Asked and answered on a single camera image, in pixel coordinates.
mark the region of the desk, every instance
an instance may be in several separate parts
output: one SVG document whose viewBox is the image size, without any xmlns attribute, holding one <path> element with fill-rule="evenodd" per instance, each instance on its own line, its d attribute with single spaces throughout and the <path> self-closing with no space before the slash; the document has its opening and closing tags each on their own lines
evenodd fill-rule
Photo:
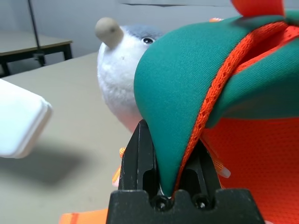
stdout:
<svg viewBox="0 0 299 224">
<path fill-rule="evenodd" d="M 131 133 L 105 105 L 97 53 L 4 78 L 43 96 L 53 116 L 24 159 L 0 158 L 0 224 L 58 224 L 108 207 Z"/>
<path fill-rule="evenodd" d="M 72 40 L 39 35 L 39 41 L 46 55 L 63 52 L 65 60 L 72 58 Z M 5 76 L 10 75 L 7 63 L 33 58 L 36 50 L 33 33 L 0 30 L 0 63 Z"/>
</svg>

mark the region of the penguin eye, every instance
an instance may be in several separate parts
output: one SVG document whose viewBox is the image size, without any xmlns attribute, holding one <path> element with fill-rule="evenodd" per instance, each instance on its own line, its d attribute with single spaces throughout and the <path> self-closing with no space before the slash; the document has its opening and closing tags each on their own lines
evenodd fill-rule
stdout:
<svg viewBox="0 0 299 224">
<path fill-rule="evenodd" d="M 145 37 L 142 39 L 142 42 L 145 44 L 152 44 L 155 40 L 150 37 Z"/>
</svg>

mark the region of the white object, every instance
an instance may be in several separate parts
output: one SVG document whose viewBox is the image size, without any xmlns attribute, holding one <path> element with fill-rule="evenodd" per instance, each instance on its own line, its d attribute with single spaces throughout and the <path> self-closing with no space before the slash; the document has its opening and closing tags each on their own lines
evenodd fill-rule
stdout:
<svg viewBox="0 0 299 224">
<path fill-rule="evenodd" d="M 103 42 L 97 66 L 103 99 L 118 120 L 133 132 L 142 120 L 134 96 L 135 71 L 144 52 L 163 33 L 147 25 L 120 27 L 111 18 L 100 19 L 95 33 Z"/>
<path fill-rule="evenodd" d="M 0 79 L 0 157 L 27 156 L 51 111 L 41 96 Z"/>
</svg>

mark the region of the stuffed penguin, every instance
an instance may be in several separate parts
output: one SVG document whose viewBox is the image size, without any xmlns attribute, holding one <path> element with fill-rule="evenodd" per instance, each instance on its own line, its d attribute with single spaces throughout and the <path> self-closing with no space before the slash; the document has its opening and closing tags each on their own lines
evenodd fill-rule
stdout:
<svg viewBox="0 0 299 224">
<path fill-rule="evenodd" d="M 147 25 L 119 26 L 111 18 L 95 27 L 102 41 L 98 54 L 98 80 L 105 103 L 131 132 L 142 120 L 136 106 L 133 82 L 140 58 L 163 33 Z"/>
</svg>

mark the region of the green fabric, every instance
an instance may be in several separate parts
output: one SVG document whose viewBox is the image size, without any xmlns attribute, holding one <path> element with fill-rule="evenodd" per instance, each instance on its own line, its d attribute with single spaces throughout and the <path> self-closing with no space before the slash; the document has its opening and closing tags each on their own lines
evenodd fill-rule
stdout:
<svg viewBox="0 0 299 224">
<path fill-rule="evenodd" d="M 285 12 L 286 22 L 291 25 L 299 26 L 299 11 L 289 10 Z"/>
<path fill-rule="evenodd" d="M 149 125 L 167 196 L 172 194 L 202 102 L 224 60 L 246 34 L 282 20 L 260 16 L 188 25 L 160 38 L 141 58 L 135 99 Z"/>
<path fill-rule="evenodd" d="M 299 117 L 299 39 L 234 75 L 217 100 L 206 127 L 221 117 Z"/>
</svg>

